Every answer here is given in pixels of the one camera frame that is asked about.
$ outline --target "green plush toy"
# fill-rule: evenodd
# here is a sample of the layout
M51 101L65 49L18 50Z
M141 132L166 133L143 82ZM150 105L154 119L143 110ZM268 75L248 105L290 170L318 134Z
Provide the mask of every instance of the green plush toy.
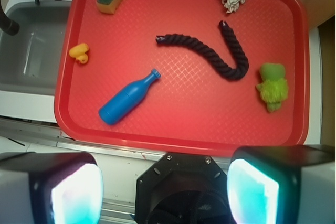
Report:
M281 103L288 97L288 84L285 79L285 67L282 64L265 63L260 68L263 80L257 90L261 99L266 102L268 112L281 108Z

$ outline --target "screw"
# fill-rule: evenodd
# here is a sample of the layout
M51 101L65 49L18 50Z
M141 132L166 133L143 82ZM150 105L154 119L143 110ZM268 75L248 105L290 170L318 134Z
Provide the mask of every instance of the screw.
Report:
M209 165L209 164L211 163L211 158L210 158L210 157L206 157L206 158L205 158L205 163L206 163L207 165Z

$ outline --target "white countertop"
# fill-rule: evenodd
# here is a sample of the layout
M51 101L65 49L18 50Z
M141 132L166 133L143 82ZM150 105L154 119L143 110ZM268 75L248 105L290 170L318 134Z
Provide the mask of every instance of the white countertop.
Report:
M34 0L9 0L5 12L16 3L33 1ZM316 144L320 143L322 113L321 54L317 28L310 31L309 43L310 111L309 130L306 143ZM53 96L0 91L0 101L0 115L56 123Z

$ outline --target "black rope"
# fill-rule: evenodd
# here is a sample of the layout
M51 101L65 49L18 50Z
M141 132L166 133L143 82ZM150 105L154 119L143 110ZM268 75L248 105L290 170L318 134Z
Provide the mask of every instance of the black rope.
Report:
M181 34L167 34L165 36L157 36L156 42L165 45L186 46L203 56L223 78L240 80L247 73L249 67L248 59L229 25L226 22L221 21L219 22L219 26L224 40L236 60L237 68L235 69L226 64L214 49L203 44L196 38Z

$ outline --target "black hose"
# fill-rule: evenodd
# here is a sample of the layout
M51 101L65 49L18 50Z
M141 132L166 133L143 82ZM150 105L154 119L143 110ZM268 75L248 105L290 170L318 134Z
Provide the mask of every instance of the black hose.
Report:
M20 25L8 18L2 7L0 7L0 29L9 35L16 35L20 29Z

